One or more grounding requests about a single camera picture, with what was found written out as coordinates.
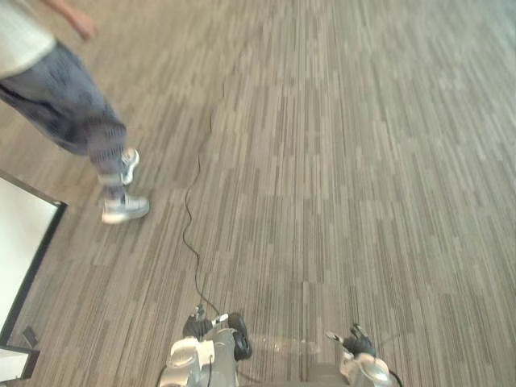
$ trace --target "person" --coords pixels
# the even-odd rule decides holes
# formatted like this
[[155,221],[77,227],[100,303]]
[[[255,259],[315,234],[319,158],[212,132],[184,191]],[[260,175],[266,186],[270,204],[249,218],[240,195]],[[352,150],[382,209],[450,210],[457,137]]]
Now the person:
[[[95,37],[97,28],[87,14],[65,0],[40,1],[62,15],[83,40]],[[124,189],[139,163],[138,152],[126,148],[126,127],[81,60],[23,0],[0,0],[0,99],[58,146],[89,157],[102,185],[104,223],[147,214],[149,201]]]

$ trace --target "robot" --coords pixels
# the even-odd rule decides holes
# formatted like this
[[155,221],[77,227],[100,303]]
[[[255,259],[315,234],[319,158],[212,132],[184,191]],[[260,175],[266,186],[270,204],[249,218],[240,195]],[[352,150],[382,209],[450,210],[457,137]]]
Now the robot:
[[[343,339],[333,332],[326,336],[341,348],[338,367],[316,364],[307,382],[246,385],[248,387],[396,387],[399,378],[376,357],[364,329],[354,324]],[[183,339],[173,344],[158,387],[238,387],[238,363],[252,356],[248,330],[240,314],[222,314],[214,320],[197,306],[183,328]]]

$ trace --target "hand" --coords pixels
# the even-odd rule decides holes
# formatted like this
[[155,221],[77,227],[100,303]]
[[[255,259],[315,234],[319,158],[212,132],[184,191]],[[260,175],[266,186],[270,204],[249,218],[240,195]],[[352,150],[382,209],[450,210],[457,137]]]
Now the hand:
[[73,11],[69,22],[84,41],[91,40],[97,35],[98,30],[94,20],[79,10]]

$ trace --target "cable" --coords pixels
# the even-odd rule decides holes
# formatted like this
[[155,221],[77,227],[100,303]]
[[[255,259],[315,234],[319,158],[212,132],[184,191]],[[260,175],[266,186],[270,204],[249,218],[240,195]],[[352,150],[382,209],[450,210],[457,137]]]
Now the cable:
[[213,355],[210,355],[210,375],[208,376],[208,386],[207,387],[210,387],[210,385],[211,385],[211,371],[212,371],[212,367],[213,367],[213,363],[211,362],[212,358],[213,358]]
[[202,301],[204,301],[207,305],[209,305],[211,308],[213,308],[213,310],[215,311],[216,314],[220,314],[220,312],[218,311],[217,307],[215,305],[213,305],[213,303],[210,300],[208,300],[208,298],[204,295],[203,291],[201,291],[199,289],[198,275],[199,275],[199,265],[201,263],[201,257],[199,256],[199,253],[197,252],[197,250],[195,250],[192,247],[192,245],[186,240],[186,232],[189,230],[189,227],[192,224],[192,221],[194,220],[194,218],[192,216],[192,211],[191,211],[191,209],[189,208],[189,205],[188,205],[189,196],[190,196],[190,193],[192,191],[192,188],[194,187],[195,183],[197,182],[197,180],[199,178],[199,175],[201,174],[201,152],[202,152],[202,149],[204,148],[204,144],[206,143],[206,140],[208,139],[208,135],[211,134],[211,132],[212,132],[212,127],[211,127],[212,118],[213,118],[213,111],[211,111],[211,113],[210,113],[210,130],[205,135],[205,137],[204,137],[204,139],[202,141],[202,145],[201,145],[201,148],[199,150],[199,153],[197,154],[197,173],[196,173],[195,178],[193,179],[192,183],[189,185],[189,187],[188,187],[188,189],[186,190],[186,193],[185,193],[185,208],[186,208],[186,212],[188,214],[189,220],[188,220],[188,223],[186,224],[185,228],[183,229],[182,238],[183,238],[183,243],[195,255],[195,258],[196,258],[195,275],[194,275],[195,290],[197,291],[197,293],[198,293],[198,295],[199,295],[199,297],[201,298]]
[[402,380],[392,369],[389,370],[389,373],[396,379],[397,385],[399,385],[400,387],[403,387]]
[[158,380],[156,381],[156,387],[160,387],[161,377],[163,376],[163,372],[165,371],[165,369],[166,369],[166,368],[167,368],[167,366],[165,365],[165,366],[161,369],[160,375],[158,376]]

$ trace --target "white shirt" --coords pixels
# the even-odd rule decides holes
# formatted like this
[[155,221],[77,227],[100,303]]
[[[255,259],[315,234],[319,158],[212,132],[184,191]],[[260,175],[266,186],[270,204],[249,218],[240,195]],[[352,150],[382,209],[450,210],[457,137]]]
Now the white shirt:
[[54,35],[20,0],[0,0],[0,79],[22,73],[56,46]]

